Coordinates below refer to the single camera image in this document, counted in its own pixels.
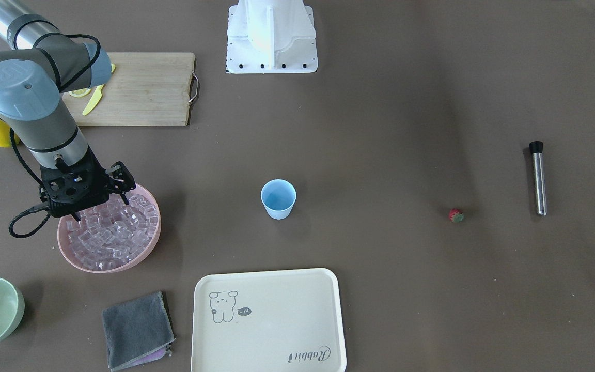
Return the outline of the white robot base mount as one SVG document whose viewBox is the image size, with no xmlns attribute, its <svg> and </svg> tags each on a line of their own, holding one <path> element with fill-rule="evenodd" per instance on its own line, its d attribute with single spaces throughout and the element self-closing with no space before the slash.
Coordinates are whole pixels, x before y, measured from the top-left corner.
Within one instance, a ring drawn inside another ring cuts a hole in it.
<svg viewBox="0 0 595 372">
<path fill-rule="evenodd" d="M 227 73 L 318 70 L 314 11 L 303 1 L 238 1 L 227 21 Z"/>
</svg>

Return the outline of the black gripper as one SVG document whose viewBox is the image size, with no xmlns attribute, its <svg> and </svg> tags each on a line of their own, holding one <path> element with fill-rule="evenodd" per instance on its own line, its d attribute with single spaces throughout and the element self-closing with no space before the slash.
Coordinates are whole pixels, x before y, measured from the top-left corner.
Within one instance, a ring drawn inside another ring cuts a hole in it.
<svg viewBox="0 0 595 372">
<path fill-rule="evenodd" d="M 110 194 L 120 195 L 123 204 L 130 205 L 126 193 L 135 189 L 136 183 L 123 162 L 114 163 L 106 173 L 89 147 L 78 162 L 65 168 L 68 172 L 40 166 L 50 216 L 70 215 L 80 222 L 81 210 L 105 203 Z"/>
</svg>

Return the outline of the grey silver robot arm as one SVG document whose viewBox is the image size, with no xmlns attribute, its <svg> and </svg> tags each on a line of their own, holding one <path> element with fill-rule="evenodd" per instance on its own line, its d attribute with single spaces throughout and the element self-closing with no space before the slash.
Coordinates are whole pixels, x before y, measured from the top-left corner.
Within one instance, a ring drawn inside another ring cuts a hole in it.
<svg viewBox="0 0 595 372">
<path fill-rule="evenodd" d="M 111 194 L 135 189 L 122 162 L 101 166 L 63 101 L 63 94 L 104 85 L 111 59 L 90 35 L 66 35 L 20 1 L 0 1 L 0 120 L 38 162 L 41 205 L 49 215 L 77 217 Z"/>
</svg>

